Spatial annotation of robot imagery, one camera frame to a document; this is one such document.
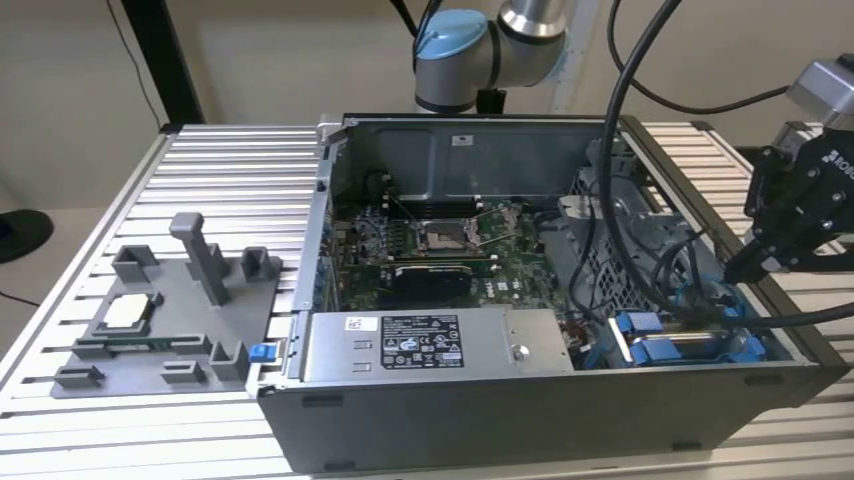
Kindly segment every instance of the slotted aluminum surface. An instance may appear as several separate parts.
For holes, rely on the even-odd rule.
[[[746,191],[745,162],[690,125],[649,126],[716,207],[732,215],[734,227],[746,228],[740,226],[745,220],[736,208]],[[66,362],[67,348],[107,292],[110,257],[119,245],[145,243],[162,256],[181,255],[166,233],[171,214],[181,210],[206,213],[209,240],[219,242],[227,253],[266,245],[283,257],[269,337],[287,335],[315,147],[311,127],[278,126],[189,127],[155,144],[0,365],[0,374],[11,372],[0,391],[0,474],[50,479],[294,478],[261,410],[245,393],[55,400],[49,377]],[[792,275],[780,280],[809,309],[845,301],[851,278]],[[824,326],[823,332],[854,361],[852,320]],[[853,478],[854,376],[805,407],[764,414],[714,452],[371,478],[617,479],[628,475],[642,480]]]

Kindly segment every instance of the motherboard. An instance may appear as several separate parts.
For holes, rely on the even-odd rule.
[[[565,316],[566,293],[521,200],[386,196],[335,222],[335,239],[342,311],[510,305]]]

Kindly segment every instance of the white wall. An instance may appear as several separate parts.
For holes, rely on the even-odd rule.
[[[617,80],[606,46],[610,1],[604,2],[572,108],[602,112]],[[617,43],[624,56],[661,6],[625,0]],[[648,54],[638,79],[660,95],[692,106],[730,103],[793,82],[815,58],[854,47],[851,0],[690,0],[682,2]],[[696,119],[632,91],[625,112],[642,120]],[[786,97],[705,120],[736,144],[770,142],[786,120],[807,119]]]
[[[420,15],[425,0],[409,3]],[[624,3],[628,51],[661,0]],[[446,4],[496,12],[501,0]],[[574,113],[602,112],[616,79],[609,5]],[[322,112],[412,111],[412,39],[386,0],[170,0],[170,8],[211,122],[310,124]],[[851,0],[686,1],[641,78],[686,103],[737,99],[792,81],[813,57],[851,50],[853,16]],[[552,93],[514,90],[509,112],[548,112]],[[685,118],[637,95],[628,112]],[[0,114],[7,197],[37,208],[107,205],[157,130],[103,0],[0,0]],[[800,115],[780,99],[712,121],[737,143],[765,142]]]
[[[37,208],[110,203],[157,124],[101,0],[0,0],[0,188]]]
[[[421,16],[426,1],[409,0]],[[502,0],[449,0],[493,16]],[[412,112],[406,27],[388,0],[187,2],[170,9],[209,121],[317,122],[325,112]],[[553,87],[518,89],[509,112],[548,112]]]

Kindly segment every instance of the gray post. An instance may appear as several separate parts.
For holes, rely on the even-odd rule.
[[[175,214],[173,224],[170,225],[170,233],[175,238],[185,242],[190,262],[199,274],[202,288],[209,296],[209,300],[214,305],[225,305],[231,297],[229,290],[223,284],[221,270],[211,256],[209,245],[202,235],[202,225],[205,217],[198,212],[182,212]]]

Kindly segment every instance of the barcode label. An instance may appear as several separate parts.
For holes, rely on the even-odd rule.
[[[345,330],[376,332],[380,325],[380,317],[347,317]]]

